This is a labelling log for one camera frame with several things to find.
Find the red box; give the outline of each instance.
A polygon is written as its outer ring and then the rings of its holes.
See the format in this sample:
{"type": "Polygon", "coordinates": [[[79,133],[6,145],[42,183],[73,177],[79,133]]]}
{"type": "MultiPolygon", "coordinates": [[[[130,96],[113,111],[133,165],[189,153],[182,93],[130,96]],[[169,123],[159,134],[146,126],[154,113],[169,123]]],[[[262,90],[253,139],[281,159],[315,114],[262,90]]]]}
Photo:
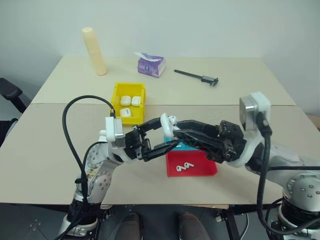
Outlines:
{"type": "Polygon", "coordinates": [[[168,177],[213,176],[218,172],[216,163],[208,160],[204,151],[170,151],[165,158],[168,177]],[[184,167],[185,163],[194,166],[177,171],[177,166],[184,167]]]}

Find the beige table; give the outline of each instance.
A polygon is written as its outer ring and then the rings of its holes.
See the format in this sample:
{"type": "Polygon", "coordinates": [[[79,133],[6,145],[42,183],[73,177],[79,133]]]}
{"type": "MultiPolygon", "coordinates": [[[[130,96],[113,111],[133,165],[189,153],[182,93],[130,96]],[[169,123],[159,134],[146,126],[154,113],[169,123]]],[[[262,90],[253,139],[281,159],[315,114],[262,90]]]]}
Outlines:
{"type": "MultiPolygon", "coordinates": [[[[0,202],[70,204],[79,172],[63,135],[61,118],[66,104],[32,104],[0,148],[0,202]]],[[[101,104],[75,104],[67,118],[79,155],[98,139],[109,109],[101,104]]],[[[238,106],[147,106],[145,120],[163,112],[180,120],[195,119],[218,124],[225,119],[239,123],[238,106]]],[[[273,106],[272,140],[295,149],[302,156],[320,159],[320,133],[296,106],[273,106]]],[[[163,133],[150,131],[151,144],[163,133]]],[[[119,166],[103,204],[255,204],[258,176],[244,168],[218,165],[212,177],[175,177],[166,173],[165,158],[137,160],[119,166]]],[[[282,195],[281,187],[267,182],[265,203],[282,195]]]]}
{"type": "MultiPolygon", "coordinates": [[[[109,57],[105,62],[108,73],[98,76],[88,57],[64,56],[32,103],[66,104],[86,94],[111,100],[116,82],[132,82],[145,83],[147,105],[238,105],[239,97],[258,91],[273,105],[295,105],[261,58],[166,58],[160,78],[138,73],[137,57],[109,57]],[[174,69],[220,80],[210,87],[174,69]]],[[[100,104],[92,99],[82,103],[100,104]]]]}

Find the beige bottle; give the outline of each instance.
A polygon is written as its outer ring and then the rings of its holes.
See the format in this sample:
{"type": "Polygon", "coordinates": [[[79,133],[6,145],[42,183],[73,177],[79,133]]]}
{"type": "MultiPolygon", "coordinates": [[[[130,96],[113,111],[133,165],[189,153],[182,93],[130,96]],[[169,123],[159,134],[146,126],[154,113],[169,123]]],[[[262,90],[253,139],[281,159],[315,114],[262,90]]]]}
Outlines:
{"type": "Polygon", "coordinates": [[[84,27],[82,29],[82,35],[96,74],[105,75],[107,73],[107,68],[94,30],[92,27],[84,27]]]}

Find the tissue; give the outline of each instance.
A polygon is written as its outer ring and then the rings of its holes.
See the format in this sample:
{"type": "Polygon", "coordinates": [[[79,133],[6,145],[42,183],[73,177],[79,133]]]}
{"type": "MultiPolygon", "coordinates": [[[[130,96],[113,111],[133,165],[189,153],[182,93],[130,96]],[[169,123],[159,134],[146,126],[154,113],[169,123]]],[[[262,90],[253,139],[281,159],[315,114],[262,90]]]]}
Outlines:
{"type": "Polygon", "coordinates": [[[138,72],[159,78],[165,70],[166,61],[163,56],[152,56],[142,52],[135,52],[139,56],[138,72]]]}

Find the yellow tray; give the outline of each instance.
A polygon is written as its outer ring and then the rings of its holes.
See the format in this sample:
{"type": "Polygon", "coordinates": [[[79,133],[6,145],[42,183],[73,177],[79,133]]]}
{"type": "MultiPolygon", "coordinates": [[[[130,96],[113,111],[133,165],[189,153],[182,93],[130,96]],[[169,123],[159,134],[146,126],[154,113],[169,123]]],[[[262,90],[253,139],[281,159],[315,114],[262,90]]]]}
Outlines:
{"type": "Polygon", "coordinates": [[[129,108],[132,116],[121,117],[122,124],[125,125],[138,125],[144,122],[145,114],[145,100],[146,100],[146,88],[144,83],[128,83],[128,82],[116,82],[113,90],[113,96],[111,104],[115,109],[115,115],[120,118],[120,109],[129,108]],[[140,96],[140,106],[121,106],[120,100],[122,96],[140,96]]]}

